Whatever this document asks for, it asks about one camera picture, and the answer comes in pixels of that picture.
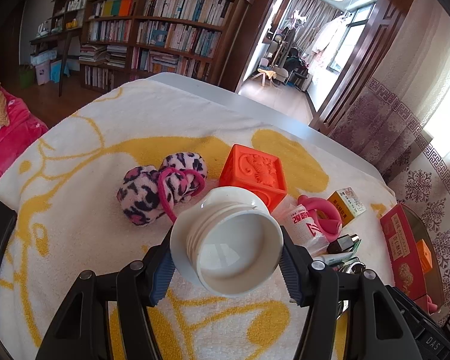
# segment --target pink strap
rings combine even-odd
[[[170,207],[170,203],[168,203],[167,197],[165,196],[165,178],[172,173],[177,173],[185,179],[187,178],[187,175],[193,175],[193,181],[197,180],[199,183],[199,187],[192,193],[192,196],[198,195],[200,192],[202,192],[202,190],[205,188],[205,179],[194,169],[179,170],[169,166],[160,172],[160,175],[158,177],[158,198],[160,199],[165,213],[168,215],[171,221],[175,223],[176,216],[173,213],[172,208]]]

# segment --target tube of ointment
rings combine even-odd
[[[351,259],[356,251],[359,249],[361,239],[359,239],[355,245],[353,246],[353,249],[351,251],[345,252],[345,253],[338,253],[338,254],[322,254],[320,256],[314,257],[314,260],[320,260],[323,261],[328,266],[332,266],[337,263],[345,262]]]

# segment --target orange box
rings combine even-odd
[[[421,239],[416,243],[416,250],[418,251],[418,258],[420,258],[423,274],[430,272],[433,268],[432,254],[424,240]]]
[[[256,194],[272,212],[287,195],[278,157],[242,145],[233,145],[223,167],[220,187],[241,187]]]

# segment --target wooden floor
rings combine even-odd
[[[242,84],[239,95],[273,108],[306,125],[313,119],[305,93],[288,85],[274,87],[266,80],[263,87],[261,79],[248,79]]]
[[[59,85],[49,81],[44,85],[34,84],[21,89],[14,83],[2,83],[12,95],[22,98],[30,112],[42,120],[49,128],[60,123],[75,111],[89,104],[101,93],[82,88],[79,76],[72,74],[63,78],[63,91],[59,97]]]

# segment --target curtain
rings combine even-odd
[[[329,137],[383,175],[420,136],[450,87],[450,17],[414,0],[390,50]]]
[[[294,12],[298,10],[300,16],[306,16],[307,20],[295,35],[296,45],[301,50],[306,50],[320,28],[341,15],[341,11],[322,0],[292,0],[287,11],[286,18],[292,19]],[[287,20],[280,26],[287,26]]]
[[[449,89],[450,18],[436,0],[414,0],[390,50],[329,134],[375,165],[397,201],[424,222],[442,276],[444,305],[433,314],[441,324],[450,312],[450,159],[424,127]]]

